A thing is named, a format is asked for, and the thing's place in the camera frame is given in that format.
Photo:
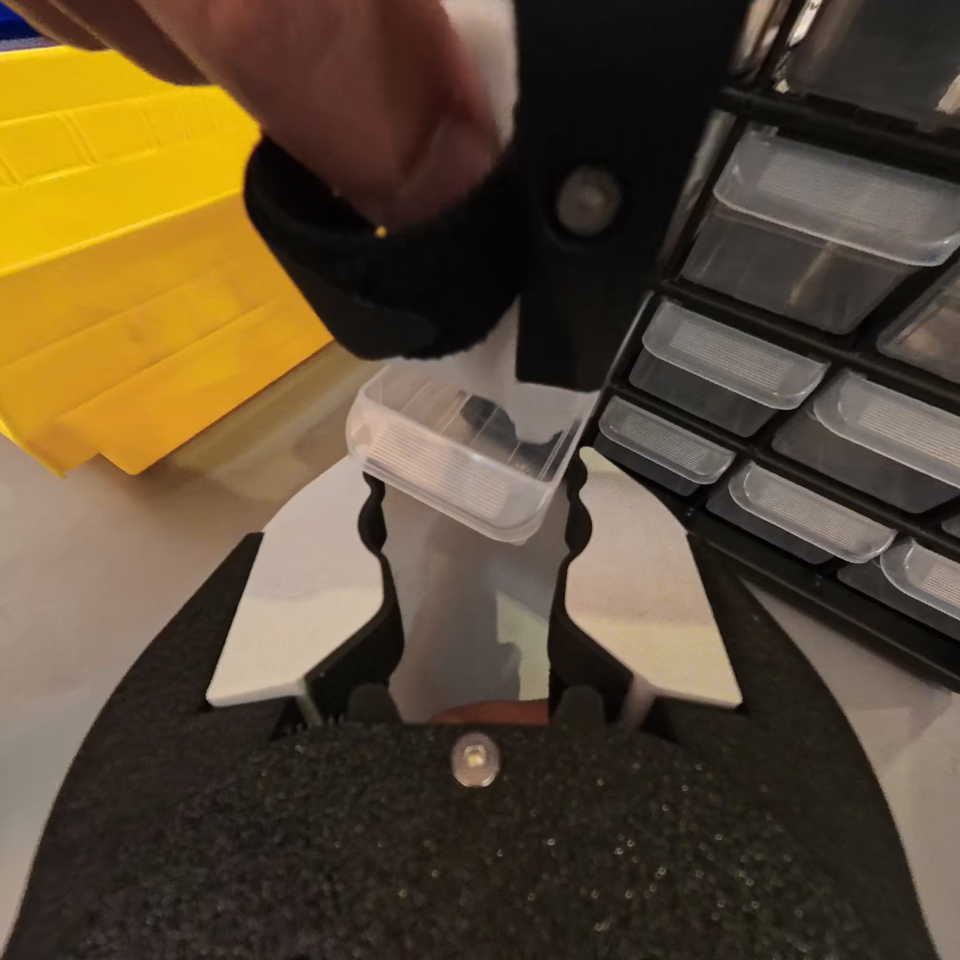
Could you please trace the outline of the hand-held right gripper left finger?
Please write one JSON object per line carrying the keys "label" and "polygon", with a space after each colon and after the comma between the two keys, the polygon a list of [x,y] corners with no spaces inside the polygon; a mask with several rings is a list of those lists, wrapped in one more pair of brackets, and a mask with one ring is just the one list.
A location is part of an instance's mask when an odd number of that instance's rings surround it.
{"label": "hand-held right gripper left finger", "polygon": [[404,630],[384,496],[363,471],[326,471],[268,522],[205,693],[212,708],[292,700],[314,725],[346,717],[357,690],[388,689]]}

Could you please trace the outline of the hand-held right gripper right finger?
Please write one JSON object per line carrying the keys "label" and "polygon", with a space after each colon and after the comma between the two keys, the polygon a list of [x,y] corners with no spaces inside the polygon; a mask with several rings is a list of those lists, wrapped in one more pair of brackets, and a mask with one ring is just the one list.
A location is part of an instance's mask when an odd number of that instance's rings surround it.
{"label": "hand-held right gripper right finger", "polygon": [[684,525],[591,447],[571,462],[567,555],[548,629],[553,676],[638,729],[666,699],[734,711],[743,696]]}

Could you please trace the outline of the clear plastic drawer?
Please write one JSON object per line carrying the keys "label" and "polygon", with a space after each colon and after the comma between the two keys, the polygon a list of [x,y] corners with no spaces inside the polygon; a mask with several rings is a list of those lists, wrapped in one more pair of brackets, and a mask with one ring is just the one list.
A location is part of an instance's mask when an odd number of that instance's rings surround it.
{"label": "clear plastic drawer", "polygon": [[390,364],[358,391],[346,442],[361,470],[496,542],[543,526],[599,394],[575,393],[545,439],[501,407],[421,368]]}

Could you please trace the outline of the yellow plastic bin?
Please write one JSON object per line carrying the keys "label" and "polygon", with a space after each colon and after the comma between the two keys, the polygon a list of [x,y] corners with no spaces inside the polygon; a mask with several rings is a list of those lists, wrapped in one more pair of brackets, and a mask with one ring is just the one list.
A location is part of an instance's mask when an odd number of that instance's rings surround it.
{"label": "yellow plastic bin", "polygon": [[1,427],[140,474],[333,340],[254,230],[254,120],[115,53],[2,53]]}

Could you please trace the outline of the person's left hand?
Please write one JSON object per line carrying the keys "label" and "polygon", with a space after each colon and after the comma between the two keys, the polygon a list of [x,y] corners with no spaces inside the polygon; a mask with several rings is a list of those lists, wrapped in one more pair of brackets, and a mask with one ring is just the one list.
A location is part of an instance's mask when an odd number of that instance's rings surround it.
{"label": "person's left hand", "polygon": [[14,1],[43,36],[211,84],[377,227],[459,203],[507,140],[509,2]]}

